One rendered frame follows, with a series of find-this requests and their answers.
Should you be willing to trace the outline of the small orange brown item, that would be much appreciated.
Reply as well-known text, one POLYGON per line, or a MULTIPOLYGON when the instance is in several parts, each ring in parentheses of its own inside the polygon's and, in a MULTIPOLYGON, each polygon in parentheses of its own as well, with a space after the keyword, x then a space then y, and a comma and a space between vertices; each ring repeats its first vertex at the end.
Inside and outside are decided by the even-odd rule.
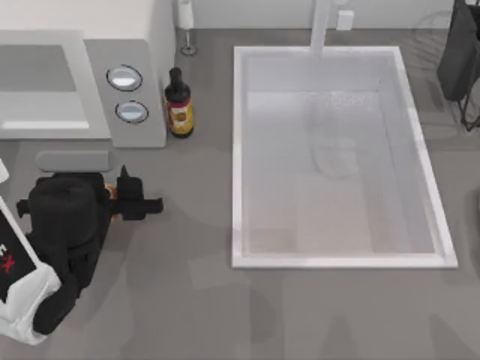
MULTIPOLYGON (((113 184, 105 184, 104 185, 105 189, 109 192, 109 199, 110 200, 117 200, 118 199, 118 194, 117 194, 117 188, 113 184)), ((119 217, 118 214, 112 214, 110 220, 115 221, 119 217)))

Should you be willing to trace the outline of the small round microwave knob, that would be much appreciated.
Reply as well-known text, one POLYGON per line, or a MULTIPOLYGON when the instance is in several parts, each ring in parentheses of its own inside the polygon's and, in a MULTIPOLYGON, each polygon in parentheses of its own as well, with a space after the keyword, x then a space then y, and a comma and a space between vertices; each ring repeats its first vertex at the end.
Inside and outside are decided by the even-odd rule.
POLYGON ((115 106, 115 114, 123 122, 138 125, 149 117, 149 110, 143 103, 131 100, 118 103, 115 106))

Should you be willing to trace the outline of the tall white tap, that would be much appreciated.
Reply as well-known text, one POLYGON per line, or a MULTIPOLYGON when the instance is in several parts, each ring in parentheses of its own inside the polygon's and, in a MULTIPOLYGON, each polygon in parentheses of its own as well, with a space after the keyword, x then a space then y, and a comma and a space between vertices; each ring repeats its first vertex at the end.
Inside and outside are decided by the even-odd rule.
POLYGON ((350 2, 351 0, 314 0, 310 51, 315 56, 321 56, 323 53, 332 4, 339 5, 340 10, 349 10, 344 8, 344 6, 350 2))

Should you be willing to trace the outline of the dark bottle with yellow label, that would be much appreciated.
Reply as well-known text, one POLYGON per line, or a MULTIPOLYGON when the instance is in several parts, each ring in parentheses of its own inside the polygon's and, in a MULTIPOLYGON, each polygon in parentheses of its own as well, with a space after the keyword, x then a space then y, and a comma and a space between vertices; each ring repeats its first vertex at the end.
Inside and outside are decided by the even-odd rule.
POLYGON ((165 88, 164 97, 170 133, 177 138, 189 137, 194 132, 191 88, 183 80, 179 67, 173 67, 169 71, 169 84, 165 88))

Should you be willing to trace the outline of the white stick with metal base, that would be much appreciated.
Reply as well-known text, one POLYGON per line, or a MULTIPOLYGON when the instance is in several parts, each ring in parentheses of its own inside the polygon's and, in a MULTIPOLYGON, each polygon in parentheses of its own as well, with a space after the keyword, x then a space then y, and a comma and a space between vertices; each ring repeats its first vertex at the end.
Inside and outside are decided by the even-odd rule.
POLYGON ((197 48, 192 42, 191 31, 194 28, 194 9, 192 0, 176 0, 178 11, 178 27, 184 32, 184 44, 181 54, 195 56, 197 48))

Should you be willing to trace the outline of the small white wall box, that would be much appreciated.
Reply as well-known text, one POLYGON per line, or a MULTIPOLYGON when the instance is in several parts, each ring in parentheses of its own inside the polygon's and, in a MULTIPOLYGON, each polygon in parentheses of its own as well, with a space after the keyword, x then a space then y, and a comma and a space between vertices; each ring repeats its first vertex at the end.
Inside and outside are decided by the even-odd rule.
POLYGON ((350 31, 353 29, 355 13, 353 10, 339 10, 337 13, 337 31, 350 31))

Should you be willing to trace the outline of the large round microwave knob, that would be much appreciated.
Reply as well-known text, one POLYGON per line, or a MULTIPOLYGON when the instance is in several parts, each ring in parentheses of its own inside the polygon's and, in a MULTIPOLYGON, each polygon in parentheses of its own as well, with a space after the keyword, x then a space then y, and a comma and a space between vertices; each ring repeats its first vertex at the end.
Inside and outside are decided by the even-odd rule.
POLYGON ((121 92, 135 91, 143 83, 141 73, 127 65, 109 69, 106 73, 106 80, 114 89, 121 92))

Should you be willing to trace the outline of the pale grey rounded box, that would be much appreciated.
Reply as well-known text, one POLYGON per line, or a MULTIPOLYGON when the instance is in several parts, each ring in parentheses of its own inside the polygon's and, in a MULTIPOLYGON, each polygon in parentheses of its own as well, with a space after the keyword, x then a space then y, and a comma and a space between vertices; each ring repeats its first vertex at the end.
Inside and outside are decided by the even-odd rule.
POLYGON ((45 173, 105 173, 115 165, 107 150, 40 151, 35 163, 45 173))

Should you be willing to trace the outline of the black rack with thin legs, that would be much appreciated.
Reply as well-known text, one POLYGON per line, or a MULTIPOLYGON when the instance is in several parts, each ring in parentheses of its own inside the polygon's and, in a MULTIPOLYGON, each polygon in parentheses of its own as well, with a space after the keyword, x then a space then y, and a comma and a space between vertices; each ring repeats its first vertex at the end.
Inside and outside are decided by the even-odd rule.
POLYGON ((480 80, 480 0, 454 0, 445 48, 436 71, 444 98, 456 103, 467 131, 480 128, 480 115, 467 119, 467 108, 480 80))

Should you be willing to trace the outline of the white sink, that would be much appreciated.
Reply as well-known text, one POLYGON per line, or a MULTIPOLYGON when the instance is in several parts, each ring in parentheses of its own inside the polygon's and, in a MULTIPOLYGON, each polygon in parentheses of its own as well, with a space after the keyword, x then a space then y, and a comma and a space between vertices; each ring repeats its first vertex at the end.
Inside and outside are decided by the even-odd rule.
POLYGON ((232 266, 455 269, 396 46, 237 46, 232 266))

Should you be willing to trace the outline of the pale microwave door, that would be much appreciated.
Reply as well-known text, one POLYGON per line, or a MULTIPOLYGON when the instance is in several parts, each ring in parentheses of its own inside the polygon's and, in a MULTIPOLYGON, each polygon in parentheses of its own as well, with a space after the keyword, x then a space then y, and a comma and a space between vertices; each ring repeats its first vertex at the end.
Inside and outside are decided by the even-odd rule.
POLYGON ((0 140, 108 138, 83 34, 0 29, 0 140))

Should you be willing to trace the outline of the pale microwave oven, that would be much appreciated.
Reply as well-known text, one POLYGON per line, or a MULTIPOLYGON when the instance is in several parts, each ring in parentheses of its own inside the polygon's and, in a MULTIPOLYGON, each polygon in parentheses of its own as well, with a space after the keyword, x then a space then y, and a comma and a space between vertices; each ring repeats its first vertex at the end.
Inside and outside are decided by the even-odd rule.
POLYGON ((110 140, 117 148, 163 148, 167 129, 161 103, 160 79, 152 61, 149 44, 140 39, 90 39, 83 36, 91 69, 97 83, 110 140), (127 65, 142 75, 135 91, 119 91, 107 82, 107 71, 127 65), (117 104, 138 101, 144 104, 148 118, 140 124, 128 124, 115 114, 117 104))

